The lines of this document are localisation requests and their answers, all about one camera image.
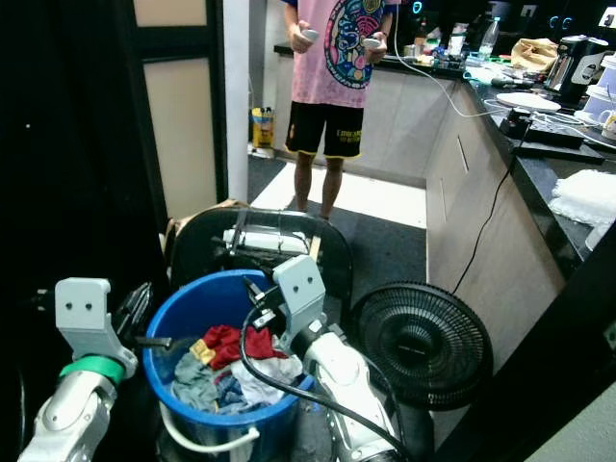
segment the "red cloth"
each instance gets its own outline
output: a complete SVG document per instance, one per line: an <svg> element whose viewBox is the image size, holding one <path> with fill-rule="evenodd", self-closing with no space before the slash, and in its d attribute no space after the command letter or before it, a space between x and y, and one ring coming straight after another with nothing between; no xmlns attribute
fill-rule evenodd
<svg viewBox="0 0 616 462"><path fill-rule="evenodd" d="M240 329L229 325L215 325L210 327L203 341L208 348L216 352L209 366L218 371L228 364L240 359ZM271 346L270 330L265 328L257 332L249 326L246 333L246 354L255 359L286 358L287 355L276 351Z"/></svg>

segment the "black shorts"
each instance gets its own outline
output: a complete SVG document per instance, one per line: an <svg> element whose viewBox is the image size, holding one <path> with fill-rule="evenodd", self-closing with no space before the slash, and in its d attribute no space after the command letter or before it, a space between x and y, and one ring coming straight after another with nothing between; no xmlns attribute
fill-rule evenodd
<svg viewBox="0 0 616 462"><path fill-rule="evenodd" d="M286 148L295 154L299 152L316 155L326 122L325 157L328 159L359 157L363 120L363 109L293 101Z"/></svg>

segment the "coffee machine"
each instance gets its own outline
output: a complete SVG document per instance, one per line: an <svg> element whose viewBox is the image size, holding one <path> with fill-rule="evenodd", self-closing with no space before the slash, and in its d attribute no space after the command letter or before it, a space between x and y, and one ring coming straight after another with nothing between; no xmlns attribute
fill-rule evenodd
<svg viewBox="0 0 616 462"><path fill-rule="evenodd" d="M607 45L607 41L599 38L564 37L558 46L558 59L544 87L555 91L559 102L576 105L600 70Z"/></svg>

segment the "green ring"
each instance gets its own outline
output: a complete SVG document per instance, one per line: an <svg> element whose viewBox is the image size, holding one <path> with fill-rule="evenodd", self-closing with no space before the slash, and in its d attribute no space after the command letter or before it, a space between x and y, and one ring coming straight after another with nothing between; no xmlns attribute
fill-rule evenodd
<svg viewBox="0 0 616 462"><path fill-rule="evenodd" d="M106 358L105 356L84 356L64 367L60 372L60 377L78 371L100 373L112 380L115 385L119 385L119 382L124 378L124 367L113 359Z"/></svg>

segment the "bucket handle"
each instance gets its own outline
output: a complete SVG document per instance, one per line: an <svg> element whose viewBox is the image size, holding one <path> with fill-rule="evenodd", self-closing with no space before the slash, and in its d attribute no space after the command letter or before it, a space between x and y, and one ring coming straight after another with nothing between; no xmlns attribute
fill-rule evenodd
<svg viewBox="0 0 616 462"><path fill-rule="evenodd" d="M248 429L248 432L241 436L240 438L229 441L228 443L224 443L222 445L217 446L201 446L197 443L193 443L186 436L180 433L180 430L177 429L175 423L173 423L173 419L171 418L171 413L167 409L167 407L160 402L161 405L161 417L163 418L163 425L167 429L167 432L173 440L180 445L184 449L191 450L193 452L200 452L203 454L209 453L218 453L218 452L227 452L229 450L235 449L241 445L245 445L246 443L250 443L251 441L259 438L260 433L254 426Z"/></svg>

